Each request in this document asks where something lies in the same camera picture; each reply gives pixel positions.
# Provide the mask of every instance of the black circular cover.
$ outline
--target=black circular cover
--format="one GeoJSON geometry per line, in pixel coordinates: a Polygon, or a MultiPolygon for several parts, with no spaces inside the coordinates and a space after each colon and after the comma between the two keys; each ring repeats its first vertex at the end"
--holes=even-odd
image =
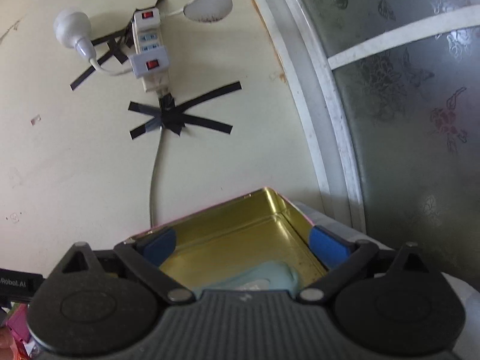
{"type": "Polygon", "coordinates": [[[49,279],[28,310],[28,327],[47,350],[93,356],[143,337],[157,317],[157,301],[142,285],[80,271],[49,279]]]}
{"type": "Polygon", "coordinates": [[[335,300],[337,320],[351,339],[375,352],[419,356],[451,348],[465,311],[439,276],[403,271],[355,282],[335,300]]]}

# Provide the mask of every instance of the dirty fan blade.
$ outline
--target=dirty fan blade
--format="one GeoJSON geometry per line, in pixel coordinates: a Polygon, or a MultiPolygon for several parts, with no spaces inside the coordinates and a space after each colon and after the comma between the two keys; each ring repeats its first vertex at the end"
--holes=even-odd
{"type": "Polygon", "coordinates": [[[232,7],[232,0],[194,0],[184,7],[183,13],[190,20],[213,23],[228,15],[232,7]]]}

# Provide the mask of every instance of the ribbed gray surface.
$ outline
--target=ribbed gray surface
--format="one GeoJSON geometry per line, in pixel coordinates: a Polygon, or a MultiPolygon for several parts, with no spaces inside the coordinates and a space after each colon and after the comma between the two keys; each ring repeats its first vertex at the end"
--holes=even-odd
{"type": "MultiPolygon", "coordinates": [[[[42,355],[42,360],[53,355],[42,355]]],[[[287,292],[206,291],[193,305],[169,308],[157,327],[111,360],[390,359],[343,337],[321,307],[287,292]]],[[[424,360],[452,360],[442,353],[424,360]]]]}

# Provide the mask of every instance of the red switch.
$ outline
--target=red switch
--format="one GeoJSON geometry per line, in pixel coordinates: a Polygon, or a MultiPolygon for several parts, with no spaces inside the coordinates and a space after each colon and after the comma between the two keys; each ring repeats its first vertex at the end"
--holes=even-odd
{"type": "Polygon", "coordinates": [[[153,11],[142,12],[142,19],[149,19],[153,17],[153,11]]]}
{"type": "Polygon", "coordinates": [[[160,64],[158,63],[158,59],[152,59],[151,61],[147,61],[146,65],[147,65],[147,70],[149,71],[160,66],[160,64]]]}

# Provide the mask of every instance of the power strip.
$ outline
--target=power strip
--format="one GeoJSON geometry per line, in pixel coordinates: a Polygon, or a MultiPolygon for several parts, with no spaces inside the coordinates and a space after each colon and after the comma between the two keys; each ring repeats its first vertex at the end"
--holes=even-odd
{"type": "Polygon", "coordinates": [[[160,33],[160,12],[157,8],[135,12],[132,22],[136,54],[130,62],[145,92],[168,92],[170,60],[160,33]]]}

